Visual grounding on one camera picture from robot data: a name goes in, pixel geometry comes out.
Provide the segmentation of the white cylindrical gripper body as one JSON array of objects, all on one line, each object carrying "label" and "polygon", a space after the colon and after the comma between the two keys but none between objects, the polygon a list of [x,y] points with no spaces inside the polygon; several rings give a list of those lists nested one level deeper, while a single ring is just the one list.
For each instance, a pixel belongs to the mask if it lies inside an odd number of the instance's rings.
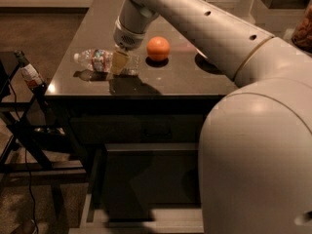
[{"label": "white cylindrical gripper body", "polygon": [[150,23],[157,18],[158,14],[147,7],[124,0],[113,30],[116,45],[124,50],[138,49]]}]

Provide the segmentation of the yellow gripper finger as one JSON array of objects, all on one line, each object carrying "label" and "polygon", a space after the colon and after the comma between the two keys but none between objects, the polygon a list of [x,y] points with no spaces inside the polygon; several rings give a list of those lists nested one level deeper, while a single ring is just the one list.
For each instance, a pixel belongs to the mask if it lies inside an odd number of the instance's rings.
[{"label": "yellow gripper finger", "polygon": [[121,51],[114,51],[112,57],[112,65],[111,65],[111,73],[114,75],[119,75],[128,61],[130,60],[130,56],[127,53]]}]

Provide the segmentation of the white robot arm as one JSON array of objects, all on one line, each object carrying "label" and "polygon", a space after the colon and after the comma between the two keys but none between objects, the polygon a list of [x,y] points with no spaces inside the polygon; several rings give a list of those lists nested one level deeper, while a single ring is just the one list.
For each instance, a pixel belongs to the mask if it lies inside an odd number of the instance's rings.
[{"label": "white robot arm", "polygon": [[138,48],[157,16],[237,87],[200,135],[204,233],[312,234],[311,58],[203,0],[124,0],[116,44]]}]

